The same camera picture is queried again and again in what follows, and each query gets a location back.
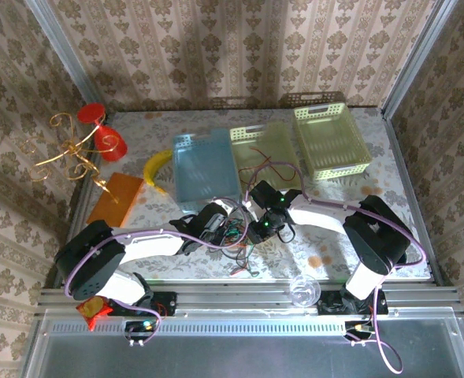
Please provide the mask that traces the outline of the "floral tablecloth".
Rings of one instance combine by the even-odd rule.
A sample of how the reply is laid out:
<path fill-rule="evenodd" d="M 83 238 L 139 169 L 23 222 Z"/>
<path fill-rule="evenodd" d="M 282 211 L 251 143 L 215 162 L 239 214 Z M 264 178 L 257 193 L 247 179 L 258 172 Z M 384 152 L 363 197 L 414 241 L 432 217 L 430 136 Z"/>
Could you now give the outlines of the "floral tablecloth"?
<path fill-rule="evenodd" d="M 345 202 L 377 195 L 414 233 L 425 252 L 431 254 L 432 246 L 392 127 L 376 108 L 353 108 L 351 114 L 372 156 L 371 164 L 358 175 L 322 181 L 306 177 L 308 194 Z M 108 122 L 124 138 L 128 153 L 117 162 L 102 163 L 101 173 L 105 178 L 115 172 L 141 176 L 148 159 L 169 149 L 174 136 L 179 134 L 271 123 L 291 127 L 293 121 L 294 113 L 290 109 L 116 113 Z M 158 172 L 156 183 L 156 188 L 144 187 L 139 193 L 127 219 L 128 227 L 153 227 L 181 216 L 175 202 L 171 165 L 165 165 Z M 280 280 L 305 273 L 320 281 L 344 282 L 358 264 L 358 258 L 346 236 L 322 228 L 297 226 L 255 247 L 250 263 L 250 271 L 240 271 L 231 254 L 200 248 L 189 256 L 132 261 L 121 270 L 127 274 L 139 272 L 149 280 Z"/>

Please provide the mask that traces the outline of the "blue plastic basket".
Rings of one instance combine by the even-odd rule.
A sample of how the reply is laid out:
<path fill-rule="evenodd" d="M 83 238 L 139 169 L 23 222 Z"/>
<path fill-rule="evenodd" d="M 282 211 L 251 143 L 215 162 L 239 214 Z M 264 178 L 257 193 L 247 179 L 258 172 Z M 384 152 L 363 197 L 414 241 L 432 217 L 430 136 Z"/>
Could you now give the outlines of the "blue plastic basket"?
<path fill-rule="evenodd" d="M 197 213 L 216 197 L 238 200 L 241 186 L 229 130 L 180 134 L 173 138 L 176 203 Z"/>

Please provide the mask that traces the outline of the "clear plastic cup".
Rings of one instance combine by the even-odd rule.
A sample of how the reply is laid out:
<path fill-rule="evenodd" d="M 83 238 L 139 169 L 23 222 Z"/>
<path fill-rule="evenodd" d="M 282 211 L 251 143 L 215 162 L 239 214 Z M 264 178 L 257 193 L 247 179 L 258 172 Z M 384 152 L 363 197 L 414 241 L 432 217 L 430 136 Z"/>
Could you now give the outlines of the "clear plastic cup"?
<path fill-rule="evenodd" d="M 289 298 L 295 306 L 306 308 L 313 306 L 321 297 L 321 286 L 310 275 L 300 274 L 289 284 Z"/>

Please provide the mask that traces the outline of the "yellow-green plastic basket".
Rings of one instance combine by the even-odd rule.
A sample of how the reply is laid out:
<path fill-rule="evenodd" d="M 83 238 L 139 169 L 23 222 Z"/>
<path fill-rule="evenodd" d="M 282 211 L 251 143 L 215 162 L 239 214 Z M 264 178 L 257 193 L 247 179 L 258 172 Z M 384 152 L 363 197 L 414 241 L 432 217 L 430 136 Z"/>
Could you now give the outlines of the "yellow-green plastic basket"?
<path fill-rule="evenodd" d="M 313 180 L 360 174 L 371 154 L 343 102 L 294 109 L 294 130 Z"/>
<path fill-rule="evenodd" d="M 291 142 L 291 126 L 283 121 L 233 128 L 229 131 L 232 152 L 236 160 L 239 181 L 245 191 L 249 182 L 265 180 L 279 191 L 299 189 L 300 180 L 289 165 L 298 166 L 299 160 Z M 263 169 L 252 178 L 255 169 L 270 161 L 289 165 L 275 165 Z"/>

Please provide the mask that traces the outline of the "yellow banana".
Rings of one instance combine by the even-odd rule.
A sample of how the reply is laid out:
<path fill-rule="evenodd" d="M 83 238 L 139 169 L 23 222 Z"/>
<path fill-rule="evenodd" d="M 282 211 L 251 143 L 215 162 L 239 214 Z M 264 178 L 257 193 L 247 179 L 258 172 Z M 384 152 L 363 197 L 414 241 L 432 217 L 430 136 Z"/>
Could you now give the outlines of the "yellow banana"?
<path fill-rule="evenodd" d="M 153 156 L 151 156 L 146 164 L 143 167 L 143 178 L 149 187 L 156 189 L 158 192 L 165 194 L 166 191 L 159 187 L 155 182 L 154 178 L 158 172 L 158 170 L 165 164 L 167 164 L 173 156 L 172 150 L 163 150 L 157 152 Z"/>

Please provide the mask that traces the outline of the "orange rectangular board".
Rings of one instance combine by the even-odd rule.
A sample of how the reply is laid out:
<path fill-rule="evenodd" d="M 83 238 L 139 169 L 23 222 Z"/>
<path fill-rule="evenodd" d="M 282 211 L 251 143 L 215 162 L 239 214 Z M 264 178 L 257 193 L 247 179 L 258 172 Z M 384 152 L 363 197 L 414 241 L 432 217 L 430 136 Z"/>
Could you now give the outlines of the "orange rectangular board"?
<path fill-rule="evenodd" d="M 113 173 L 106 183 L 106 190 L 102 192 L 91 211 L 87 224 L 105 221 L 113 228 L 124 227 L 143 184 L 143 179 L 139 177 Z"/>

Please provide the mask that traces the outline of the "grey metal tray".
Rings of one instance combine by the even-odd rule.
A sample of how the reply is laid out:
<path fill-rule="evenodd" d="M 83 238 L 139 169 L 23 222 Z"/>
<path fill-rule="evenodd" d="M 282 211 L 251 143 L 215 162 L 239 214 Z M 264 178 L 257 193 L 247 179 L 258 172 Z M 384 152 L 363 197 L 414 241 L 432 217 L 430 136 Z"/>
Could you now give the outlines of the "grey metal tray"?
<path fill-rule="evenodd" d="M 173 317 L 130 345 L 127 324 L 144 320 L 109 318 L 91 332 L 49 313 L 20 378 L 464 378 L 464 320 L 448 308 L 382 316 L 361 343 L 346 330 L 367 319 Z"/>

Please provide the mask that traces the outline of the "red plastic wine glass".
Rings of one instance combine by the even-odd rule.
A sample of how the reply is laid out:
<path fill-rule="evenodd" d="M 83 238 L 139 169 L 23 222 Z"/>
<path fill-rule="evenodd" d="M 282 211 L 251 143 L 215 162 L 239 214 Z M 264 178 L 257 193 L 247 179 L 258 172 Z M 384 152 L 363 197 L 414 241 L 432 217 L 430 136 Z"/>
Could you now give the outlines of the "red plastic wine glass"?
<path fill-rule="evenodd" d="M 106 125 L 106 109 L 103 104 L 95 102 L 83 106 L 77 113 L 77 119 L 83 124 L 95 126 L 95 149 L 105 161 L 119 161 L 126 155 L 126 142 L 116 130 Z"/>

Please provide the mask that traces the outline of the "red snack packet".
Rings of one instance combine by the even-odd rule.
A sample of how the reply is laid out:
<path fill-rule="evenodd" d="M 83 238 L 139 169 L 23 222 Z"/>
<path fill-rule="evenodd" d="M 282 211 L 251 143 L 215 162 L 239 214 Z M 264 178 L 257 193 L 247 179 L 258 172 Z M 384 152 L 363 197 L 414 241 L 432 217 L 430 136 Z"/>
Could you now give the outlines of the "red snack packet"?
<path fill-rule="evenodd" d="M 88 329 L 91 332 L 95 330 L 95 325 L 99 318 L 113 312 L 109 299 L 98 295 L 80 303 L 76 309 L 87 323 Z"/>

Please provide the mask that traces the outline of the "aluminium frame rail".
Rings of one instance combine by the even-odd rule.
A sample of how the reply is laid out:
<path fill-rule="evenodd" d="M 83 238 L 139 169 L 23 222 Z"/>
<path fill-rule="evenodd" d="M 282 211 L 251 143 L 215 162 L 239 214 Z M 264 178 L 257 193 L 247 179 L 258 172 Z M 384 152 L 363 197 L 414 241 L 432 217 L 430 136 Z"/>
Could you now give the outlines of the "aluminium frame rail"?
<path fill-rule="evenodd" d="M 237 315 L 275 317 L 288 314 L 316 315 L 316 307 L 302 308 L 289 298 L 287 280 L 170 280 L 151 282 L 153 291 L 177 293 L 176 316 Z M 454 287 L 426 282 L 387 282 L 382 286 L 389 314 L 408 311 L 435 313 L 443 308 L 463 313 L 464 305 Z"/>

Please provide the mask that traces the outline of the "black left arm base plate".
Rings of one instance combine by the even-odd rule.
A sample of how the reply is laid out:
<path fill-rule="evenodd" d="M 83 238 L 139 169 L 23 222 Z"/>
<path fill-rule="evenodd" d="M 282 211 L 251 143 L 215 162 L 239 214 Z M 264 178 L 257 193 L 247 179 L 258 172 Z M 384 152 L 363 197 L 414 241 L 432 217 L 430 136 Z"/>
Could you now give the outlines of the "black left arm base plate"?
<path fill-rule="evenodd" d="M 113 309 L 111 316 L 124 317 L 146 317 L 149 316 L 144 310 L 128 309 L 119 305 L 114 300 L 109 300 L 108 305 Z M 133 306 L 157 311 L 161 317 L 172 317 L 175 315 L 177 305 L 177 293 L 174 291 L 155 291 L 145 294 L 137 300 Z"/>

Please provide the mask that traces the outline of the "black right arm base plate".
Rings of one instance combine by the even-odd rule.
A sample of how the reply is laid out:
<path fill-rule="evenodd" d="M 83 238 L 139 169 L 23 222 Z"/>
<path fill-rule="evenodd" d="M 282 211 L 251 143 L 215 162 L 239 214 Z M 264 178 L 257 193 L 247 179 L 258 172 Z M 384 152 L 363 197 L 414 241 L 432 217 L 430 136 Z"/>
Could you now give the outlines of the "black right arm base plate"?
<path fill-rule="evenodd" d="M 347 289 L 324 290 L 315 306 L 319 315 L 370 315 L 373 312 L 373 293 L 358 299 Z"/>

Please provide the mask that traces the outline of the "aluminium frame post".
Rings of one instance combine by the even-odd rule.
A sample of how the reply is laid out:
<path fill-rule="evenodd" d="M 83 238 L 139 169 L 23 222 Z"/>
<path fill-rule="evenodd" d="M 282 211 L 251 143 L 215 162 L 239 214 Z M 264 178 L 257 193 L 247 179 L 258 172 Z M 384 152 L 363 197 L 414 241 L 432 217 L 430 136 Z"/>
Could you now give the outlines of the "aluminium frame post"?
<path fill-rule="evenodd" d="M 58 20 L 56 13 L 46 0 L 25 0 L 44 34 L 50 41 L 61 63 L 76 85 L 86 103 L 101 102 L 102 97 L 81 64 L 70 39 Z"/>
<path fill-rule="evenodd" d="M 400 70 L 387 99 L 381 107 L 381 113 L 385 120 L 390 120 L 399 108 L 429 52 L 433 49 L 444 25 L 453 13 L 457 2 L 458 0 L 435 1 L 431 13 L 406 59 L 405 65 Z"/>

